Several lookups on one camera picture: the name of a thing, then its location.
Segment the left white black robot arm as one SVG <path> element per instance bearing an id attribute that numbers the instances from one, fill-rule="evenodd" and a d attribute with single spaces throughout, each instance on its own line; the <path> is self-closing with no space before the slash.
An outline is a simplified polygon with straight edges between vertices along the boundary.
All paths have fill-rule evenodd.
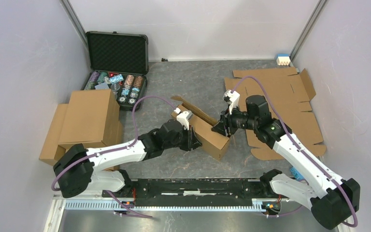
<path id="1" fill-rule="evenodd" d="M 75 144 L 54 165 L 56 177 L 51 188 L 60 191 L 64 198 L 76 197 L 85 191 L 103 190 L 127 197 L 132 192 L 127 172 L 114 173 L 108 168 L 153 159 L 171 148 L 191 151 L 201 146 L 193 127 L 185 128 L 174 119 L 124 144 L 101 148 Z"/>

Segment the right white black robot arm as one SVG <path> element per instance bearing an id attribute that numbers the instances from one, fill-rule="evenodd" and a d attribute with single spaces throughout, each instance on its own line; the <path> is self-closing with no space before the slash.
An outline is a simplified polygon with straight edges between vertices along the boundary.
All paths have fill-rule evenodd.
<path id="1" fill-rule="evenodd" d="M 287 160 L 304 177 L 305 183 L 296 181 L 279 170 L 271 170 L 260 178 L 260 192 L 265 197 L 275 194 L 286 196 L 311 211 L 324 228 L 332 230 L 343 223 L 356 227 L 360 185 L 350 178 L 343 179 L 298 139 L 296 134 L 279 117 L 271 115 L 272 107 L 262 95 L 246 98 L 246 111 L 238 107 L 240 95 L 228 90 L 224 101 L 228 108 L 221 112 L 212 131 L 226 137 L 238 129 L 253 131 L 259 141 Z"/>

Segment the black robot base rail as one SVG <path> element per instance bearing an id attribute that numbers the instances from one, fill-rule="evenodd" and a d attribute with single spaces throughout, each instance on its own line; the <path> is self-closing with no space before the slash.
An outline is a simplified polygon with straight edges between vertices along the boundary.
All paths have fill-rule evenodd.
<path id="1" fill-rule="evenodd" d="M 137 179 L 114 196 L 136 206 L 251 206 L 252 199 L 279 199 L 257 178 Z"/>

